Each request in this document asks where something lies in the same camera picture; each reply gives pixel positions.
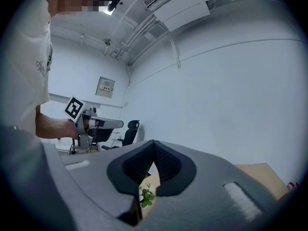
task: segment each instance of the chair backrest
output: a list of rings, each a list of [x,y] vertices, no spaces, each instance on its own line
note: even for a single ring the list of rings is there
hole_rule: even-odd
[[[139,128],[139,120],[130,121],[127,127],[129,129],[125,133],[124,141],[122,143],[123,146],[133,144],[138,128]]]

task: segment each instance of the sign on wall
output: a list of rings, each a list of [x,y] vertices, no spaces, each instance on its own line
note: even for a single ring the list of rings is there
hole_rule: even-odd
[[[100,77],[95,95],[105,98],[112,98],[114,87],[115,87],[114,80]]]

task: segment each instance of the hand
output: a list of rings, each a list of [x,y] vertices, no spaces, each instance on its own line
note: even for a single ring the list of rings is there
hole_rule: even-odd
[[[75,128],[75,124],[72,120],[67,120],[67,132],[68,132],[68,137],[74,139],[74,140],[77,140],[78,138],[78,133],[76,131],[76,128]],[[85,130],[86,133],[89,133],[90,132],[90,129],[89,129],[89,120],[88,119],[84,119],[83,120],[83,128]]]

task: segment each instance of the office chair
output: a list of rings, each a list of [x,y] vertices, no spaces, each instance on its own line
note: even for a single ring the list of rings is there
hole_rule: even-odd
[[[139,122],[140,122],[139,120],[133,120],[128,123],[127,127],[129,129],[126,131],[124,139],[117,139],[118,141],[122,142],[122,146],[133,144],[138,128],[139,128]],[[114,149],[118,147],[119,146],[108,147],[108,146],[103,145],[102,149],[110,150],[110,149]]]

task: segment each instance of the white wall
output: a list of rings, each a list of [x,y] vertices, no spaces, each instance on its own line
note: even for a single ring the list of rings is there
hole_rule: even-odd
[[[121,106],[128,85],[125,65],[103,52],[64,40],[51,38],[54,53],[49,92],[65,97],[77,96],[85,101]],[[112,98],[96,96],[100,77],[115,81]]]
[[[162,140],[234,164],[267,162],[285,184],[307,162],[307,49],[275,2],[218,8],[164,39],[133,66],[121,119],[141,120],[140,140]]]
[[[100,117],[119,119],[122,101],[128,85],[126,67],[103,52],[61,38],[51,38],[53,60],[49,73],[49,93],[51,101],[41,106],[41,112],[52,118],[67,118],[63,113],[71,96],[84,100],[97,109]],[[112,98],[96,96],[100,77],[115,81]],[[71,139],[62,139],[65,145]]]

